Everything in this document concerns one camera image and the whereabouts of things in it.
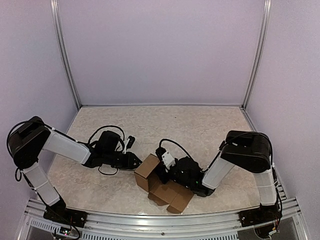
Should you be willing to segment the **brown cardboard box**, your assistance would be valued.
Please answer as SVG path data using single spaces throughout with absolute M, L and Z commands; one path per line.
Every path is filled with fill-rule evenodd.
M 182 214 L 194 197 L 194 193 L 171 180 L 163 184 L 156 174 L 156 167 L 159 165 L 160 160 L 155 155 L 149 154 L 134 171 L 136 184 L 148 193 L 149 200 L 160 207 L 166 206 L 167 212 Z

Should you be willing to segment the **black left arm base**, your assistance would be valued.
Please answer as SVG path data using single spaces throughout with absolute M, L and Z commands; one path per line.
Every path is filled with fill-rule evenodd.
M 62 198 L 51 206 L 48 204 L 45 204 L 45 206 L 43 214 L 45 219 L 77 228 L 85 226 L 88 213 L 82 210 L 67 208 Z

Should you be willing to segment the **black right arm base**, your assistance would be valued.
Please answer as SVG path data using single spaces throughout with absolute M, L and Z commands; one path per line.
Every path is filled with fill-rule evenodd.
M 242 227 L 273 222 L 279 220 L 283 216 L 282 207 L 278 203 L 266 206 L 261 204 L 257 208 L 242 210 L 238 215 Z

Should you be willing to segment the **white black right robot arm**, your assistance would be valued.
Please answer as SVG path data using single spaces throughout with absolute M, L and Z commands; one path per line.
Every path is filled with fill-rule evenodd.
M 246 170 L 253 174 L 259 193 L 261 207 L 255 212 L 256 218 L 266 222 L 276 212 L 274 205 L 279 199 L 273 147 L 264 133 L 229 131 L 206 169 L 201 168 L 190 154 L 174 158 L 161 143 L 155 154 L 160 161 L 156 174 L 163 184 L 173 181 L 203 198 L 210 196 L 234 167 Z

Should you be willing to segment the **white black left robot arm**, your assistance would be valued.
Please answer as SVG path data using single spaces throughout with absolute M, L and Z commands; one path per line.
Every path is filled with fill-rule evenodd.
M 6 138 L 8 153 L 30 187 L 50 207 L 49 212 L 57 221 L 66 222 L 70 211 L 40 166 L 40 153 L 49 151 L 90 169 L 103 165 L 116 170 L 137 169 L 142 161 L 130 151 L 135 137 L 119 135 L 111 129 L 111 125 L 102 126 L 98 128 L 102 133 L 97 140 L 90 137 L 87 142 L 81 142 L 34 116 L 9 131 Z

